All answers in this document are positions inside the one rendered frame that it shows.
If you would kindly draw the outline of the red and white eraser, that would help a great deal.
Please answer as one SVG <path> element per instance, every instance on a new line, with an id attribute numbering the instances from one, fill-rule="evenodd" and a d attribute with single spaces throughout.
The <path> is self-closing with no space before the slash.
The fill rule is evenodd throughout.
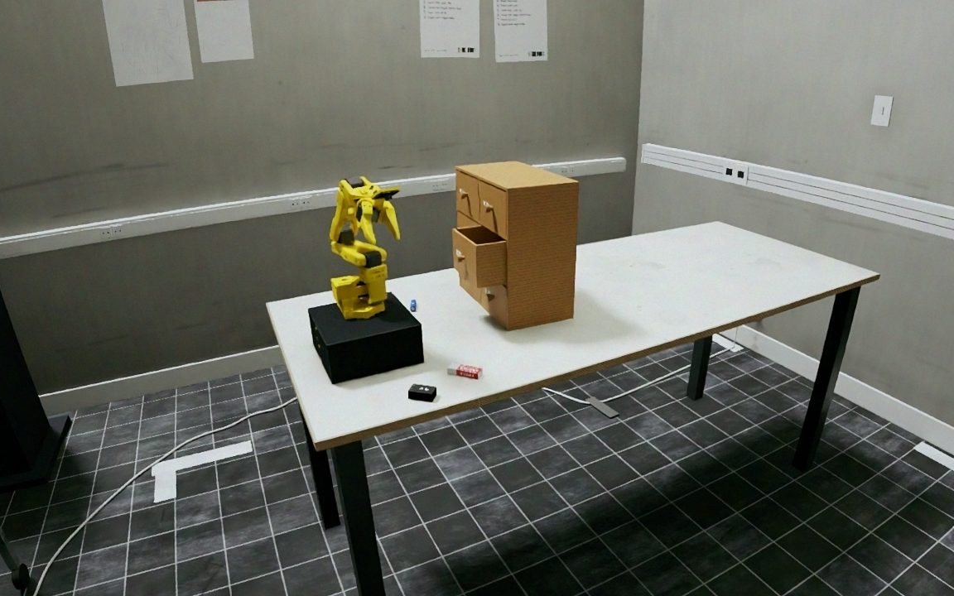
<path id="1" fill-rule="evenodd" d="M 451 363 L 447 368 L 448 374 L 453 374 L 453 376 L 462 376 L 468 378 L 480 378 L 482 376 L 482 368 L 477 368 L 464 363 Z"/>

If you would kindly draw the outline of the brown wooden chest of drawers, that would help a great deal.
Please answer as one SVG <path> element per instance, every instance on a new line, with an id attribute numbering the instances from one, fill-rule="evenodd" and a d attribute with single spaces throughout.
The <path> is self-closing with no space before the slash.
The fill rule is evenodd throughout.
<path id="1" fill-rule="evenodd" d="M 456 166 L 506 191 L 507 331 L 573 320 L 578 246 L 579 181 L 518 161 Z"/>

